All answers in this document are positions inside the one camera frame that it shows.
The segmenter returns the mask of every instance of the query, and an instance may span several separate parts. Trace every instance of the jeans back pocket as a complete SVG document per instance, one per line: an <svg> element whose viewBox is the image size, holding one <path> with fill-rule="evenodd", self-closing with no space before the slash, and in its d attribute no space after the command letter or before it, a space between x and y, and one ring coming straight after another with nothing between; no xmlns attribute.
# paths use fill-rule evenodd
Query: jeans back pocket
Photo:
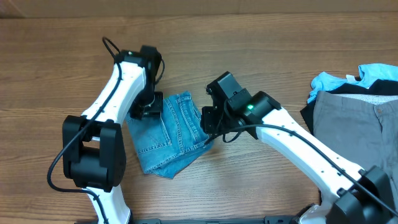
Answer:
<svg viewBox="0 0 398 224"><path fill-rule="evenodd" d="M191 142L185 151L190 151L198 147L202 147L204 142L208 139L208 135L203 132L200 126L200 112L193 104L190 93L185 92L177 99L178 107L180 108L180 120L184 121L183 128L187 131L183 133L183 140Z"/></svg>
<svg viewBox="0 0 398 224"><path fill-rule="evenodd" d="M126 122L137 154L172 144L162 118L127 119Z"/></svg>

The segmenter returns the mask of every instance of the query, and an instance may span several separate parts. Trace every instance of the folded jeans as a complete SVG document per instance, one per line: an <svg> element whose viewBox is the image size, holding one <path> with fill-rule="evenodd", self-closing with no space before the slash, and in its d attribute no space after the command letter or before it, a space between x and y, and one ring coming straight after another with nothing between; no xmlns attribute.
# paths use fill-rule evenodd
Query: folded jeans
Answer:
<svg viewBox="0 0 398 224"><path fill-rule="evenodd" d="M160 118L132 119L127 126L145 174L173 178L199 156L211 149L213 142L200 127L200 112L191 94L184 92L163 100Z"/></svg>

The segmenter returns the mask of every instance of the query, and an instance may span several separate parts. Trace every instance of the wooden tabletop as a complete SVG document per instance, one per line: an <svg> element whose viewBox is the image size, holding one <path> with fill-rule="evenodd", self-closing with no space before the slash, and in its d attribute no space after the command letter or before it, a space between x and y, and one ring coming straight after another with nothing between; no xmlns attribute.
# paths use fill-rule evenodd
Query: wooden tabletop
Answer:
<svg viewBox="0 0 398 224"><path fill-rule="evenodd" d="M204 86L228 70L302 126L299 111L320 72L344 77L364 63L398 63L398 13L0 20L0 223L96 218L86 195L55 192L45 177L63 120L88 108L111 75L103 35L121 49L156 46L166 97L188 90L199 108L211 105ZM126 125L123 135L122 188L135 218L259 218L318 202L309 178L248 134L218 139L173 180L144 175ZM53 180L74 187L61 162Z"/></svg>

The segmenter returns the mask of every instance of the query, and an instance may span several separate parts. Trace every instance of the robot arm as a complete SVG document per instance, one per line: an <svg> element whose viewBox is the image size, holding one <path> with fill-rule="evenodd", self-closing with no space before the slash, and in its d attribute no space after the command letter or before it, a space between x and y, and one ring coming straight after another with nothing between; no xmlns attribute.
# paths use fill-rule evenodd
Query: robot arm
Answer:
<svg viewBox="0 0 398 224"><path fill-rule="evenodd" d="M97 199L88 194L98 214L98 223L104 223L104 218L96 200L100 200L108 223L127 224L132 215L120 186L126 168L121 125L128 112L136 119L160 117L163 95L155 92L154 86L162 58L156 48L143 46L140 52L122 50L115 60L111 78L95 102L80 117L68 116L63 123L65 147L101 108L121 74L119 85L102 113L80 141L64 153L63 171L77 187L98 196ZM99 149L84 146L84 141L99 141Z"/></svg>
<svg viewBox="0 0 398 224"><path fill-rule="evenodd" d="M320 189L322 204L297 217L296 223L370 224L387 223L392 218L386 206L376 202L380 200L394 212L389 178L382 170L373 167L365 171L339 156L301 128L271 96L261 91L251 96L229 72L211 82L206 90L213 106L202 108L201 126L213 134L211 139L232 131L238 132L237 136L247 131L282 153Z"/></svg>
<svg viewBox="0 0 398 224"><path fill-rule="evenodd" d="M132 223L132 213L123 199L120 183L126 168L121 125L125 116L141 119L160 116L162 93L155 92L155 76L161 62L156 48L143 46L140 52L122 50L115 63L122 71L121 81L113 97L96 117L94 123L72 144L63 155L65 177L73 179L77 187L94 192L104 207L110 224ZM115 64L113 74L100 96L80 117L68 116L63 124L63 145L71 142L79 130L98 112L113 91L119 78ZM214 134L221 129L239 128L250 124L273 124L293 130L303 136L343 168L354 180L366 185L388 206L394 208L391 187L385 173L379 169L367 172L323 145L302 129L276 100L264 92L253 97L242 88L232 74L226 72L207 87L213 106L202 109L201 126L204 132ZM391 214L362 195L353 183L337 172L335 167L308 144L278 129L244 128L255 139L271 145L302 170L321 190L322 204L307 210L297 220L301 224L386 223ZM93 149L83 141L99 141ZM88 195L98 214L98 223L104 223L97 198Z"/></svg>

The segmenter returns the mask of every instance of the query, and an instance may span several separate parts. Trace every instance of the black cable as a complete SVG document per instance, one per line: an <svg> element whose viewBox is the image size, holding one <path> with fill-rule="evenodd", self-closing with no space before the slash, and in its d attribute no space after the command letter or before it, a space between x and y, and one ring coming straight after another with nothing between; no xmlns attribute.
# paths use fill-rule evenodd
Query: black cable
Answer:
<svg viewBox="0 0 398 224"><path fill-rule="evenodd" d="M229 140L229 141L227 141L226 139L225 139L225 134L223 134L223 142L225 142L225 143L230 143L230 142L233 142L233 141L235 141L241 134L242 134L242 130L240 130L238 133L236 133L235 134L235 136L231 139L231 140Z"/></svg>
<svg viewBox="0 0 398 224"><path fill-rule="evenodd" d="M233 120L232 116L230 115L228 108L226 107L226 102L227 100L224 101L224 113L226 114L226 116L230 119Z"/></svg>
<svg viewBox="0 0 398 224"><path fill-rule="evenodd" d="M389 210L393 215L398 217L398 212L396 212L394 209L392 209L390 206L386 205L382 200L380 200L378 197L376 197L372 192L370 192L368 189L363 187L360 183L358 183L355 179L353 179L350 175L348 175L344 169L340 168L337 164L335 164L328 156L326 156L319 148L317 148L315 145L313 145L309 140L304 138L303 136L299 135L295 131L289 130L287 128L283 128L280 126L276 125L271 125L271 124L250 124L250 125L244 125L240 126L237 128L231 128L228 130L224 130L221 133L214 134L212 137L210 137L205 144L209 143L210 141L216 139L218 136L228 134L233 131L242 131L246 128L254 128L254 127L263 127L263 128L272 128L272 129L278 129L280 131L284 131L286 133L289 133L291 136L295 136L296 138L299 138L301 141L305 142L308 144L312 149L314 149L319 155L321 155L326 161L329 162L330 165L332 165L340 174L343 174L349 181L351 181L360 191L364 192L366 195L371 197L376 203L378 203L381 207L386 208Z"/></svg>
<svg viewBox="0 0 398 224"><path fill-rule="evenodd" d="M163 69L162 69L162 72L160 73L159 77L156 79L155 85L157 85L157 84L159 83L159 81L160 81L160 80L162 79L162 77L163 77L164 69L165 69L165 67L166 67L166 65L164 64L164 60L163 60L163 59L162 59L162 64L163 64Z"/></svg>
<svg viewBox="0 0 398 224"><path fill-rule="evenodd" d="M100 108L98 109L98 111L94 114L94 116L84 125L84 127L82 127L80 129L79 132L77 132L77 134L72 138L72 140L70 140L70 142L58 153L58 155L55 157L54 161L51 163L51 166L49 167L49 171L47 172L47 183L49 184L49 186L58 191L58 192L68 192L68 193L84 193L84 194L89 194L91 196L93 196L94 200L97 201L98 206L99 206L99 210L101 211L101 215L104 219L104 224L108 224L108 219L106 218L106 214L104 211L104 207L101 203L100 198L92 191L90 190L82 190L82 189L62 189L60 187L57 187L54 185L54 183L51 180L51 175L52 175L52 171L54 170L55 165L57 164L57 162L61 159L61 157L64 155L64 153L66 152L66 150L68 150L70 148L70 146L75 143L76 140L78 140L79 138L81 138L82 136L84 136L86 130L90 127L90 125L92 125L95 121L95 119L103 112L105 106L108 104L108 102L111 100L112 96L114 95L114 93L116 92L116 90L118 89L118 86L120 84L120 81L122 80L122 69L120 67L120 64L118 62L116 62L116 56L115 54L113 54L112 50L109 48L109 45L107 44L107 42L109 42L118 52L119 49L115 46L114 43L111 42L111 40L109 40L106 37L102 38L102 41L106 47L106 49L109 51L109 53L112 55L112 58L115 60L116 65L118 66L119 69L119 78L113 88L113 90L111 91L111 93L109 94L109 96L107 97L107 99L105 99L104 103L100 106Z"/></svg>
<svg viewBox="0 0 398 224"><path fill-rule="evenodd" d="M219 131L220 124L221 124L221 121L223 120L223 118L224 118L224 112L221 114L221 118L220 118L220 120L218 121L218 124L217 124L217 126L216 126L216 130L217 130L217 131Z"/></svg>

